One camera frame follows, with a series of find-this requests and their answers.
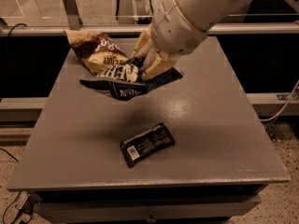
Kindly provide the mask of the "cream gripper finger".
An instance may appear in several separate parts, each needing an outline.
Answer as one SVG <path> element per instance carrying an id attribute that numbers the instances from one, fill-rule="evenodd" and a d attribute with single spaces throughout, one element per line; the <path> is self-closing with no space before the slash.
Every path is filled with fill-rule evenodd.
<path id="1" fill-rule="evenodd" d="M 172 68 L 179 59 L 178 54 L 172 54 L 157 49 L 140 51 L 139 56 L 145 59 L 141 67 L 141 79 L 150 80 Z"/>
<path id="2" fill-rule="evenodd" d="M 151 38 L 151 31 L 152 25 L 150 24 L 144 31 L 141 32 L 132 53 L 133 57 L 152 57 L 153 43 Z"/>

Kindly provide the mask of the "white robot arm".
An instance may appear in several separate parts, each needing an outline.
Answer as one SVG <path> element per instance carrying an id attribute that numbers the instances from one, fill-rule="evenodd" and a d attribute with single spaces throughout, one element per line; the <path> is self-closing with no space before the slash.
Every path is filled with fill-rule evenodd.
<path id="1" fill-rule="evenodd" d="M 172 68 L 182 55 L 191 54 L 221 19 L 252 0 L 163 0 L 151 24 L 138 38 L 133 55 L 144 59 L 141 78 L 149 80 Z M 299 0 L 284 0 L 293 9 Z"/>

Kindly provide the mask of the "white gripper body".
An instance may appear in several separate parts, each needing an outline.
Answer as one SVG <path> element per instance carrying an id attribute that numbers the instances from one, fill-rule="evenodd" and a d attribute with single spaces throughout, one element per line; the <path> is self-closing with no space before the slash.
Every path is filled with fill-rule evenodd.
<path id="1" fill-rule="evenodd" d="M 174 62 L 191 54 L 207 33 L 195 27 L 178 0 L 163 0 L 153 15 L 151 37 L 162 58 Z"/>

